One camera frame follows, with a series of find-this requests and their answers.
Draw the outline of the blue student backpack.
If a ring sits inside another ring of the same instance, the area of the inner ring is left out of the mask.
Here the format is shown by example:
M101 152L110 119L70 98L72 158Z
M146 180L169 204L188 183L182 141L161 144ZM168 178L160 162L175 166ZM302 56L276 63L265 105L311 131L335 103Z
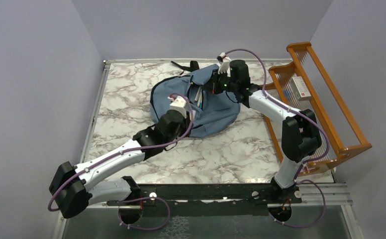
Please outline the blue student backpack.
M204 138L226 129L232 124L240 113L241 106L234 102L234 94L213 95L203 90L203 109L194 102L199 86L202 87L211 76L213 70L219 68L213 64L200 68L196 61L191 61L189 67L176 66L184 71L186 75L172 76L155 84L150 95L150 112L154 123L169 109L168 96L171 93L180 93L189 98L194 112L194 121L190 137Z

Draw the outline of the red capped white pen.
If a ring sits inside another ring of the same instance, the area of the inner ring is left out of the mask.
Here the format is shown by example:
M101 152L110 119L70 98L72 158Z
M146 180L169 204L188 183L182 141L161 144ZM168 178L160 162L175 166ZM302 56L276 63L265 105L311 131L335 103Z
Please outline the red capped white pen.
M199 86L198 89L197 89L197 92L196 92L196 96L194 98L194 102L196 104L200 104L202 96L203 96L203 90L202 90L202 87Z

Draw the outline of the yellow capped white pen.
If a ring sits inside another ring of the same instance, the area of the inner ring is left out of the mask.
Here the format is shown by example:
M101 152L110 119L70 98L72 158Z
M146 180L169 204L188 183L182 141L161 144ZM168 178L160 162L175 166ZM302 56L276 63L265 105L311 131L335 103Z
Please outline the yellow capped white pen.
M198 90L197 92L197 102L196 105L199 107L200 100L203 98L203 90Z

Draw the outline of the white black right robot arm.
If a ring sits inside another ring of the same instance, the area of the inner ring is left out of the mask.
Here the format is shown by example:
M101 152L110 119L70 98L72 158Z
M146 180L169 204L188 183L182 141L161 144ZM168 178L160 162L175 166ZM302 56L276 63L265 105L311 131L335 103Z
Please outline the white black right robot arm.
M300 111L273 98L263 87L252 84L248 65L243 60L219 57L205 90L214 95L234 94L236 101L282 125L281 146L284 159L270 181L268 196L277 203L286 199L295 187L298 173L306 160L322 145L312 110Z

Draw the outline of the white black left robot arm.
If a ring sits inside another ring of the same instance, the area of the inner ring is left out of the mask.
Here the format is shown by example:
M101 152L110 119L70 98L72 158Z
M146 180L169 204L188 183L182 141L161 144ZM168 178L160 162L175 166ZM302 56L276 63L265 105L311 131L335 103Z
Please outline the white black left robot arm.
M156 124L137 132L113 151L76 165L68 161L60 164L48 188L52 195L48 210L59 211L69 219L100 202L122 200L129 205L135 203L139 192L130 176L111 182L106 179L164 152L167 146L188 136L194 116L193 111L170 109Z

